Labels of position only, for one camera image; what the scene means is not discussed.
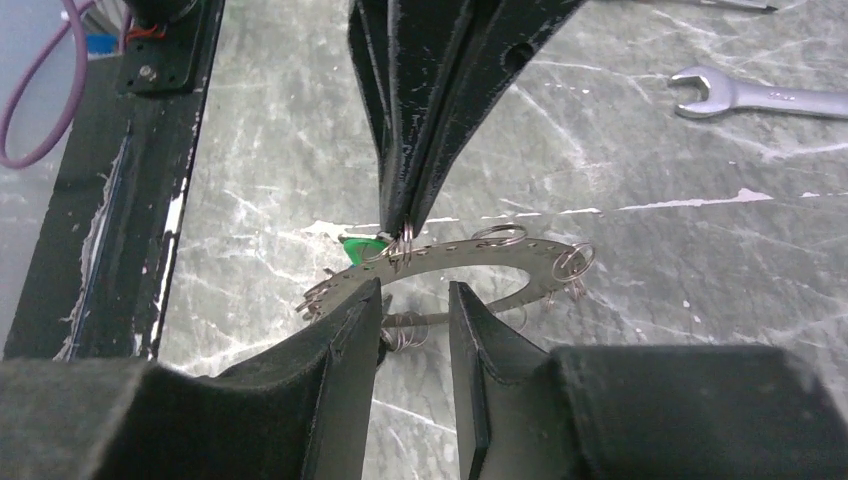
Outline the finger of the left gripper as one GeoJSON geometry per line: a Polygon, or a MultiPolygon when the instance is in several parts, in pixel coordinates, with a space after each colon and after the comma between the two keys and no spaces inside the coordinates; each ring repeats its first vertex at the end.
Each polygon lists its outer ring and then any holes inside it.
{"type": "Polygon", "coordinates": [[[348,45],[377,152],[382,188],[392,143],[388,1],[351,1],[348,45]]]}
{"type": "Polygon", "coordinates": [[[397,229],[417,236],[450,168],[579,1],[397,4],[397,229]]]}

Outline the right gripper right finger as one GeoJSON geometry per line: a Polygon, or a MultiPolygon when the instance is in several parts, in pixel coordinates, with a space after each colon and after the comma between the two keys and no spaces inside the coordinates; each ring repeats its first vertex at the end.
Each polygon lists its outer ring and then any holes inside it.
{"type": "Polygon", "coordinates": [[[464,479],[843,479],[847,426],[815,371],[772,346],[544,351],[449,288],[464,479]]]}

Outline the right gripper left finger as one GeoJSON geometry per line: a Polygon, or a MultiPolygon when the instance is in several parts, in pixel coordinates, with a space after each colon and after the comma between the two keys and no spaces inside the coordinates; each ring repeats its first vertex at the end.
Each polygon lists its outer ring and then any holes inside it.
{"type": "Polygon", "coordinates": [[[215,377],[157,362],[1,365],[5,479],[357,479],[381,285],[215,377]]]}

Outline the green key tag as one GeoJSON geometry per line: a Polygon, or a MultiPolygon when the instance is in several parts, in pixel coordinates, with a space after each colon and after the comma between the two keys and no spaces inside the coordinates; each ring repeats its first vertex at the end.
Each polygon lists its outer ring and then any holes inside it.
{"type": "Polygon", "coordinates": [[[388,246],[388,243],[380,237],[340,235],[338,240],[352,266],[358,266],[371,258],[379,257],[388,246]]]}

